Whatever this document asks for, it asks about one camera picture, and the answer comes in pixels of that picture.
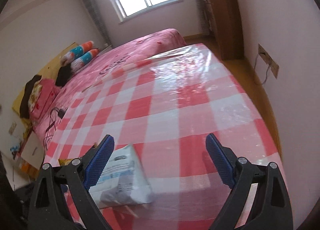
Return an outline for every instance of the wooden floor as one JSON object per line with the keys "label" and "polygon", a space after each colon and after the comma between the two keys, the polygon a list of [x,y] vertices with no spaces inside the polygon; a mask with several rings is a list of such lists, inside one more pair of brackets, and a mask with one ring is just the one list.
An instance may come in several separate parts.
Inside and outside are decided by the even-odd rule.
{"label": "wooden floor", "polygon": [[[215,42],[212,37],[201,37],[185,40],[188,45],[203,43],[219,58],[219,47],[217,42]],[[265,90],[261,85],[256,85],[254,83],[253,78],[255,76],[255,73],[252,66],[247,61],[247,59],[226,60],[222,62],[238,80],[238,82],[241,84],[247,95],[250,97],[250,99],[258,109],[261,117],[267,125],[268,130],[270,131],[270,134],[282,159],[282,151],[276,120]]]}

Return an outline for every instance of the blue gripper pad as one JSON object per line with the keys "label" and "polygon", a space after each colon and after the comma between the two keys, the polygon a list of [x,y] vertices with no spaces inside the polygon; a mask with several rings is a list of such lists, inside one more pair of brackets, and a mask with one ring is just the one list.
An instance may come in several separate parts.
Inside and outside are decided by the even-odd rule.
{"label": "blue gripper pad", "polygon": [[113,153],[115,141],[113,137],[109,135],[101,141],[98,147],[100,147],[99,150],[91,159],[85,170],[83,185],[87,190],[97,184],[104,167]]}
{"label": "blue gripper pad", "polygon": [[232,189],[236,184],[234,168],[223,152],[222,145],[213,134],[209,134],[205,140],[205,146],[222,182]]}

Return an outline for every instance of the window frame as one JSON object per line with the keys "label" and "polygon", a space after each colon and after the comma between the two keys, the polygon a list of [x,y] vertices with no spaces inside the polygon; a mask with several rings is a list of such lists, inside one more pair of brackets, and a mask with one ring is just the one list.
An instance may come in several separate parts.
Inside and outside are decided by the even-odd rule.
{"label": "window frame", "polygon": [[151,0],[144,0],[145,1],[145,4],[146,4],[146,8],[145,9],[142,9],[142,10],[139,10],[131,15],[127,15],[120,0],[111,0],[111,3],[119,17],[119,20],[120,20],[120,24],[123,23],[123,22],[126,22],[127,20],[131,19],[131,18],[134,18],[135,16],[137,15],[140,15],[142,13],[145,13],[147,11],[150,11],[150,10],[153,10],[153,9],[156,9],[158,7],[161,7],[161,6],[164,6],[164,5],[168,5],[168,4],[172,4],[172,3],[176,3],[176,2],[181,2],[181,1],[184,1],[184,0],[168,0],[168,1],[163,1],[161,3],[158,3],[158,4],[155,4],[155,5],[152,5],[152,2]]}

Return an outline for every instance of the white package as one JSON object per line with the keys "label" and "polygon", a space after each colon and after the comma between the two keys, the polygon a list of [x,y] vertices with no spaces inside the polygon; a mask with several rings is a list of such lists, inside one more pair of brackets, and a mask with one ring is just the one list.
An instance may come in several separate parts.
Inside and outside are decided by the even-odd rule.
{"label": "white package", "polygon": [[152,202],[152,190],[132,145],[115,150],[89,193],[99,209]]}

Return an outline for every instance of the metal screw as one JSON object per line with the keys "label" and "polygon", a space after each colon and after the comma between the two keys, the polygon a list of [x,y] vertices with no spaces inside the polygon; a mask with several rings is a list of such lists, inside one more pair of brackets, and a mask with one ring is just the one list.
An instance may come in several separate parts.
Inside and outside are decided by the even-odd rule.
{"label": "metal screw", "polygon": [[272,167],[273,169],[276,169],[278,166],[276,163],[272,162],[270,163],[270,167]]}
{"label": "metal screw", "polygon": [[238,161],[241,163],[241,164],[246,164],[247,163],[247,159],[246,158],[239,158]]}
{"label": "metal screw", "polygon": [[48,169],[49,167],[50,167],[49,163],[44,163],[42,166],[43,169]]}
{"label": "metal screw", "polygon": [[81,160],[79,160],[79,159],[74,159],[71,163],[72,163],[74,166],[77,166],[77,165],[80,164],[80,162],[81,162]]}

